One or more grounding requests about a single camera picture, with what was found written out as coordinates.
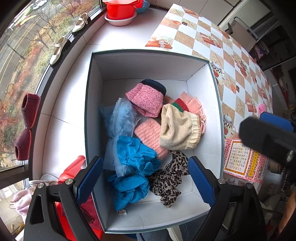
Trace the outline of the blue textured cloth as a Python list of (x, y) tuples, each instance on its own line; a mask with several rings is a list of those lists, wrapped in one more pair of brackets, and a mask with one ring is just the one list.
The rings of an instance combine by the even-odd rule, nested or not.
[(119, 136), (116, 142), (117, 158), (114, 161), (118, 177), (128, 176), (133, 173), (149, 176), (156, 172), (161, 165), (157, 153), (144, 145), (140, 139)]
[(107, 182), (115, 211), (121, 211), (128, 204), (144, 199), (150, 189), (148, 178), (138, 174), (125, 177), (110, 175)]

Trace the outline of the leopard print scarf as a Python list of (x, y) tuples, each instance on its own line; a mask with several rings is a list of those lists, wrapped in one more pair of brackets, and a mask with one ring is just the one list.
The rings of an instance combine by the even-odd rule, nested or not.
[(188, 157), (181, 151), (171, 151), (172, 160), (164, 169), (159, 169), (148, 177), (150, 191), (160, 197), (160, 202), (170, 208), (182, 192), (177, 187), (182, 177), (189, 175)]

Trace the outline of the beige knit hat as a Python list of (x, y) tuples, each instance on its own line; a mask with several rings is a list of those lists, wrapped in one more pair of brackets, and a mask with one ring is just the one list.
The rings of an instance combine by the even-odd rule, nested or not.
[(188, 111), (179, 111), (172, 104), (165, 104), (161, 114), (159, 145), (178, 151), (196, 148), (201, 137), (200, 117)]

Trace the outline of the light blue fluffy cloth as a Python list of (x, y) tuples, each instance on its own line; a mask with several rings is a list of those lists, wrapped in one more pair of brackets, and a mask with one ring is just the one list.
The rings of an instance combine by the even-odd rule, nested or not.
[(137, 112), (129, 100), (119, 98), (114, 106), (100, 106), (105, 129), (109, 137), (104, 156), (104, 169), (115, 171), (118, 177), (132, 172), (132, 168), (119, 161), (117, 141), (119, 136), (133, 136), (138, 122)]

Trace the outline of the pink striped knit hat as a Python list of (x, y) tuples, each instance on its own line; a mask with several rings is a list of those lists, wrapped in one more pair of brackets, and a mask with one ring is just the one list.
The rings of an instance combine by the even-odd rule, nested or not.
[(182, 92), (176, 100), (166, 100), (159, 117), (147, 118), (134, 130), (136, 137), (153, 149), (160, 160), (169, 151), (196, 148), (206, 129), (206, 115), (196, 97)]

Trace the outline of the pink navy knit hat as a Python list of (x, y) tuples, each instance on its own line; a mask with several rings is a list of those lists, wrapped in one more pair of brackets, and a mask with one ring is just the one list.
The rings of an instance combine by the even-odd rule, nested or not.
[(157, 118), (163, 107), (166, 88), (152, 79), (144, 79), (125, 96), (143, 116)]

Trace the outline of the red plastic stool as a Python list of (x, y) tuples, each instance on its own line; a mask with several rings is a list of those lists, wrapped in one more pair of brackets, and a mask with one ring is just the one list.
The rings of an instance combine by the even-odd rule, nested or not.
[[(75, 176), (82, 169), (82, 165), (85, 164), (85, 161), (86, 158), (84, 156), (78, 156), (77, 159), (74, 162), (72, 162), (59, 176), (58, 183), (62, 184), (67, 179), (74, 179)], [(82, 203), (80, 200), (76, 200), (76, 198), (74, 198), (74, 200), (79, 206), (84, 219), (89, 224), (90, 228), (92, 229), (96, 237), (102, 240), (104, 232), (94, 206), (92, 195), (89, 194), (88, 199), (84, 203)], [(74, 233), (71, 230), (71, 227), (67, 220), (62, 204), (60, 202), (56, 202), (55, 206), (61, 227), (63, 229), (63, 232), (65, 233), (65, 238), (67, 238), (68, 240), (76, 240)]]

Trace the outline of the checkered patterned tablecloth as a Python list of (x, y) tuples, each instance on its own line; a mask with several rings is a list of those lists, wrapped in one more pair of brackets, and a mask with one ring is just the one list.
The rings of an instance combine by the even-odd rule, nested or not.
[(146, 47), (208, 60), (218, 85), (224, 137), (238, 138), (240, 123), (273, 111), (272, 86), (250, 54), (228, 33), (190, 9), (172, 4)]

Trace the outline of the pink patterned tissue box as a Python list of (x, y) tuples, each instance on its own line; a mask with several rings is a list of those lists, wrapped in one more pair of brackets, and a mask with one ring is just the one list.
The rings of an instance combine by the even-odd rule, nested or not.
[(269, 159), (243, 145), (239, 138), (227, 138), (223, 172), (251, 183), (263, 183)]

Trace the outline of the maroon slipper lower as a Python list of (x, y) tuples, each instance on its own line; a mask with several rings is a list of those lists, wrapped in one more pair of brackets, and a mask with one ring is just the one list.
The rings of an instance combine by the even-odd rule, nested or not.
[(25, 161), (29, 158), (31, 146), (31, 130), (25, 128), (15, 144), (15, 154), (18, 161)]

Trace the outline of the folding chair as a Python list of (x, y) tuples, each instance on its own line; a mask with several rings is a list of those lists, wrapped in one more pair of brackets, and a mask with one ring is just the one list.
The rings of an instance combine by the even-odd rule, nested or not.
[(236, 40), (248, 53), (255, 46), (259, 37), (256, 33), (243, 21), (235, 16), (231, 23), (227, 23), (226, 32)]

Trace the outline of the maroon slipper upper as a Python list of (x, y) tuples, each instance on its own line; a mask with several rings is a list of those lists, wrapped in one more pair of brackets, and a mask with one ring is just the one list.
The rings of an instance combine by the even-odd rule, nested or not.
[(21, 112), (25, 127), (31, 129), (35, 123), (41, 97), (36, 94), (27, 93), (23, 97)]

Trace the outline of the white shoe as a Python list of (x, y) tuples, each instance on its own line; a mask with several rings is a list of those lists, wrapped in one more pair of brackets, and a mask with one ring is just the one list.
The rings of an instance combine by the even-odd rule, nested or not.
[(50, 58), (49, 65), (55, 66), (62, 57), (65, 50), (70, 46), (69, 40), (62, 36), (54, 45), (54, 51)]
[(72, 29), (72, 34), (76, 34), (80, 32), (89, 22), (89, 15), (88, 13), (83, 13), (79, 16), (75, 26)]

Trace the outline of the white shoe far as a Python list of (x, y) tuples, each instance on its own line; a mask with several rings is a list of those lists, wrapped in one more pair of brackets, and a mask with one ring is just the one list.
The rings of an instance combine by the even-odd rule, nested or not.
[(72, 29), (72, 34), (76, 34), (80, 32), (89, 22), (89, 15), (88, 13), (83, 13), (79, 16), (75, 26)]

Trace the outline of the white basin under bucket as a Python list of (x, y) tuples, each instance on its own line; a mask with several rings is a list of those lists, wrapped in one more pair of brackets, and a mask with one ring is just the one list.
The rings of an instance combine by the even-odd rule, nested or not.
[(104, 18), (112, 26), (115, 26), (115, 27), (123, 27), (123, 26), (129, 25), (136, 16), (137, 16), (137, 13), (135, 12), (131, 18), (123, 19), (123, 20), (111, 20), (111, 19), (109, 19), (107, 17), (107, 14), (104, 15)]

